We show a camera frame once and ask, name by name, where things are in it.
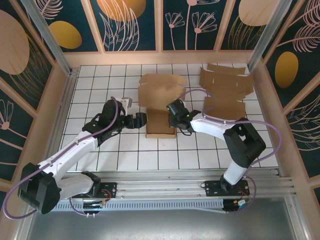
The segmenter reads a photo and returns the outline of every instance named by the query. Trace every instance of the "gray floor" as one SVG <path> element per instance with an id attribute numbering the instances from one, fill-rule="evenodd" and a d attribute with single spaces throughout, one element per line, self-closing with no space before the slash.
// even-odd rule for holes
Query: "gray floor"
<path id="1" fill-rule="evenodd" d="M 292 240 L 282 198 L 257 199 L 235 215 L 199 210 L 114 211 L 86 218 L 36 213 L 28 240 Z"/>

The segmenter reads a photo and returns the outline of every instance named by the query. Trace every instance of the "mounting plate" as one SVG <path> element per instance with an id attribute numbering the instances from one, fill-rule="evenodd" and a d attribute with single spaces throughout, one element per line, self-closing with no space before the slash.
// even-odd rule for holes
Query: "mounting plate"
<path id="1" fill-rule="evenodd" d="M 225 192 L 221 187 L 220 187 L 220 180 L 216 181 L 205 181 L 201 184 L 202 188 L 205 190 L 205 194 L 207 197 L 221 197 L 221 196 L 242 196 L 241 191 L 239 191 L 238 187 L 241 188 L 241 190 L 247 194 L 250 195 L 250 190 L 248 186 L 248 181 L 247 180 L 241 180 L 238 182 L 237 185 L 233 187 L 228 192 Z"/>
<path id="2" fill-rule="evenodd" d="M 102 192 L 102 190 L 108 190 L 111 193 L 111 198 L 114 199 L 117 194 L 117 183 L 116 182 L 101 182 L 100 189 L 98 194 L 94 197 L 88 196 L 86 194 L 78 194 L 73 196 L 73 199 L 105 199 L 106 195 Z"/>

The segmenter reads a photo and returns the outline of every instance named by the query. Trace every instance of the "cardboard piece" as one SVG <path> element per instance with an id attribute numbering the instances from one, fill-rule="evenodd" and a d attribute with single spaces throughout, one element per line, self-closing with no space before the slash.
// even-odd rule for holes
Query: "cardboard piece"
<path id="1" fill-rule="evenodd" d="M 226 73 L 206 71 L 201 68 L 200 86 L 210 92 L 214 99 L 214 103 L 211 97 L 204 99 L 203 111 L 215 118 L 239 120 L 246 116 L 246 105 L 239 100 L 253 93 L 254 80 L 251 75 L 237 76 Z"/>
<path id="2" fill-rule="evenodd" d="M 187 79 L 180 75 L 146 74 L 139 83 L 139 106 L 147 108 L 146 137 L 174 139 L 177 131 L 169 127 L 167 105 L 186 92 L 182 85 L 187 83 Z"/>
<path id="3" fill-rule="evenodd" d="M 217 72 L 217 73 L 227 73 L 231 75 L 240 75 L 240 74 L 245 74 L 246 68 L 245 67 L 229 67 L 229 66 L 219 66 L 219 65 L 214 65 L 211 63 L 208 63 L 208 70 Z"/>

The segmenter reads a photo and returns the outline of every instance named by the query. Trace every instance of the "white tiled floor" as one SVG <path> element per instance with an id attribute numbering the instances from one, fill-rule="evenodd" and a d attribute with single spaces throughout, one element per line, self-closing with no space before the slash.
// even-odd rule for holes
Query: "white tiled floor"
<path id="1" fill-rule="evenodd" d="M 222 66 L 242 68 L 246 64 L 226 63 Z M 199 88 L 200 67 L 206 64 L 147 64 L 82 66 L 79 72 L 72 104 L 65 123 L 61 147 L 78 134 L 85 123 L 100 113 L 110 97 L 131 97 L 129 114 L 146 112 L 138 105 L 139 79 L 145 74 L 177 74 L 184 76 L 187 90 Z M 202 110 L 205 94 L 192 92 L 186 96 L 186 107 Z M 263 121 L 264 117 L 256 93 L 243 100 L 249 120 Z M 272 151 L 267 128 L 254 124 L 267 148 L 261 157 Z M 146 128 L 124 129 L 121 134 L 107 140 L 98 149 L 82 158 L 70 171 L 145 171 L 178 169 L 227 168 L 231 157 L 226 143 L 213 136 L 196 133 L 185 136 L 178 131 L 176 139 L 146 139 Z M 275 157 L 270 157 L 254 167 L 277 167 Z"/>

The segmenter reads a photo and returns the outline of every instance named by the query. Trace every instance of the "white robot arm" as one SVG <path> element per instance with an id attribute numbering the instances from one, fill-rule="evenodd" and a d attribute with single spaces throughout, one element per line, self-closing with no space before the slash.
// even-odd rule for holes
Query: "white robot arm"
<path id="1" fill-rule="evenodd" d="M 64 178 L 66 172 L 74 166 L 82 157 L 98 148 L 107 139 L 113 137 L 113 133 L 121 132 L 123 128 L 141 128 L 147 123 L 147 115 L 138 112 L 136 117 L 127 115 L 130 101 L 118 101 L 119 113 L 117 120 L 110 129 L 96 136 L 78 140 L 100 131 L 110 124 L 115 116 L 115 104 L 108 101 L 102 110 L 91 122 L 87 123 L 78 136 L 67 146 L 52 157 L 40 162 L 38 165 L 27 164 L 22 171 L 21 178 L 35 172 L 39 168 L 51 164 L 52 159 L 64 153 L 51 166 L 35 175 L 19 187 L 18 196 L 33 208 L 46 214 L 62 200 L 78 194 L 86 194 L 95 197 L 100 192 L 100 179 L 91 172 Z M 250 164 L 266 148 L 264 141 L 251 124 L 222 124 L 203 117 L 200 111 L 189 112 L 181 100 L 175 100 L 167 106 L 169 110 L 169 125 L 172 128 L 180 128 L 188 132 L 205 133 L 226 141 L 232 162 L 220 179 L 220 187 L 226 192 L 232 189 L 243 177 Z M 66 149 L 74 142 L 78 143 L 71 149 Z"/>

